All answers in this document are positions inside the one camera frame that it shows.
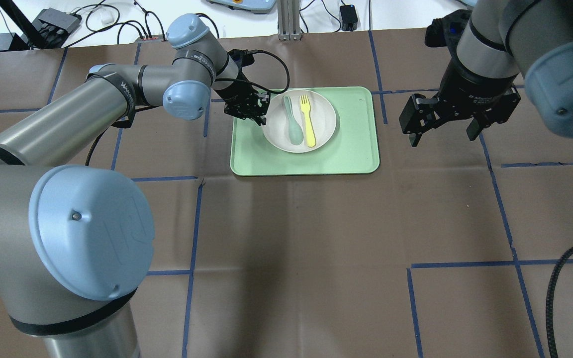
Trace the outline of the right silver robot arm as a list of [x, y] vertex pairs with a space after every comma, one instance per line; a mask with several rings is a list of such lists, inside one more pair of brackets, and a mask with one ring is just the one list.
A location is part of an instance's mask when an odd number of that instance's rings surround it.
[[471, 141], [507, 122], [521, 99], [518, 75], [544, 125], [573, 138], [573, 0], [478, 0], [434, 19], [424, 42], [451, 59], [436, 95], [411, 95], [400, 114], [412, 146], [448, 122], [470, 119]]

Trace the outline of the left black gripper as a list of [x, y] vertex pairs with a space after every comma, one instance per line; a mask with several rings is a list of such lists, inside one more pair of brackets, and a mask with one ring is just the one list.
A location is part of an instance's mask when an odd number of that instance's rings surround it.
[[216, 72], [214, 91], [225, 102], [224, 112], [238, 119], [250, 119], [266, 125], [270, 98], [260, 93], [243, 73], [243, 68], [255, 62], [257, 50], [230, 50], [220, 70]]

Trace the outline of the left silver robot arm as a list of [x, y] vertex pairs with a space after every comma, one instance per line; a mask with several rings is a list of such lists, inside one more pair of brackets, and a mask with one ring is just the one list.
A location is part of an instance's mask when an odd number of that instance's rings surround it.
[[138, 358], [130, 300], [153, 258], [150, 205], [132, 179], [69, 161], [137, 111], [225, 111], [264, 125], [269, 91], [243, 68], [252, 50], [225, 50], [196, 14], [166, 34], [171, 64], [101, 64], [86, 81], [0, 134], [0, 298], [12, 324], [53, 358]]

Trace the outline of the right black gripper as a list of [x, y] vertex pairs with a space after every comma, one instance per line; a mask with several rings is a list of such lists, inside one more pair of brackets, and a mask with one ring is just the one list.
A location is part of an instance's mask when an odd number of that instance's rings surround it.
[[448, 122], [471, 119], [466, 134], [469, 140], [476, 140], [492, 124], [510, 119], [521, 100], [513, 84], [515, 78], [483, 77], [450, 60], [436, 95], [412, 94], [406, 102], [399, 116], [402, 133], [417, 147], [423, 133]]

